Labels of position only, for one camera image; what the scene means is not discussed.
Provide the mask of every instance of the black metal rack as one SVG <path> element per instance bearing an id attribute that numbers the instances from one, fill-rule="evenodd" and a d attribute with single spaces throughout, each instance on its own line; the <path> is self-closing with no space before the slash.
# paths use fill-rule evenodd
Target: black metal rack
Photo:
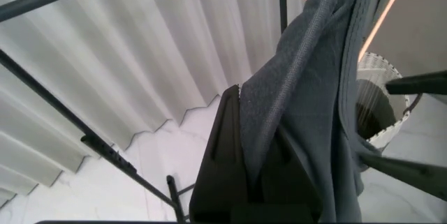
<path id="1" fill-rule="evenodd" d="M 0 6 L 0 22 L 17 17 L 29 11 L 40 8 L 58 0 L 16 0 Z M 281 32 L 287 27 L 287 7 L 286 0 L 279 0 Z M 24 82 L 29 88 L 35 91 L 40 97 L 47 101 L 54 109 L 61 113 L 71 123 L 78 127 L 84 134 L 81 142 L 93 149 L 96 153 L 109 161 L 117 169 L 132 178 L 149 192 L 169 204 L 174 210 L 178 223 L 183 223 L 189 217 L 185 216 L 179 200 L 182 193 L 191 190 L 194 185 L 188 186 L 180 191 L 177 190 L 175 180 L 172 176 L 167 176 L 170 198 L 151 185 L 138 175 L 136 169 L 124 160 L 115 150 L 113 150 L 104 140 L 101 139 L 87 124 L 72 113 L 61 101 L 54 97 L 42 84 L 37 82 L 28 72 L 15 63 L 5 52 L 0 50 L 0 63 L 10 72 Z M 427 193 L 435 195 L 443 200 L 447 200 L 447 169 L 433 165 L 423 165 L 411 163 L 403 160 L 393 160 L 376 156 L 360 155 L 365 164 L 376 168 L 396 179 L 411 184 Z"/>

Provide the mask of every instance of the gray fabric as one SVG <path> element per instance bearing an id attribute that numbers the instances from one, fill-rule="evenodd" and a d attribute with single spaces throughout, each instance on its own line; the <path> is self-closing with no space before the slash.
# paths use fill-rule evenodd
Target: gray fabric
<path id="1" fill-rule="evenodd" d="M 275 56 L 242 85 L 241 139 L 251 184 L 283 128 L 321 199 L 321 222 L 361 221 L 356 67 L 370 0 L 307 0 Z"/>

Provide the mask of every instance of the curtain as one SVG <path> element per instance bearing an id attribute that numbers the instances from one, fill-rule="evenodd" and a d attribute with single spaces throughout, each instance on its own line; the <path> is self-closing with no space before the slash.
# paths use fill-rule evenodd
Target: curtain
<path id="1" fill-rule="evenodd" d="M 289 22 L 304 1 L 288 0 Z M 247 80 L 273 56 L 279 24 L 279 0 L 61 0 L 2 22 L 0 48 L 125 149 Z M 0 78 L 1 204 L 98 155 L 3 67 Z"/>

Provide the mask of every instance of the curtain fold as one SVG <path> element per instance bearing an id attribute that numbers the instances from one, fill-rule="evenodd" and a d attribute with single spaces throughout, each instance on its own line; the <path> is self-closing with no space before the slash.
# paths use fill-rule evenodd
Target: curtain fold
<path id="1" fill-rule="evenodd" d="M 304 2 L 288 3 L 291 21 Z M 60 0 L 0 24 L 0 48 L 121 149 L 243 83 L 279 36 L 279 0 Z M 1 204 L 98 156 L 3 67 L 0 78 Z"/>

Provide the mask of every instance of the basket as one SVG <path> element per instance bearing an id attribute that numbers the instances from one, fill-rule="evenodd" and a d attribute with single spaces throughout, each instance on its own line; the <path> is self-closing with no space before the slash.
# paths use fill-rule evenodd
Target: basket
<path id="1" fill-rule="evenodd" d="M 409 97 L 390 95 L 385 83 L 401 78 L 383 57 L 366 52 L 357 69 L 358 134 L 377 149 L 383 149 L 399 132 L 411 113 Z"/>

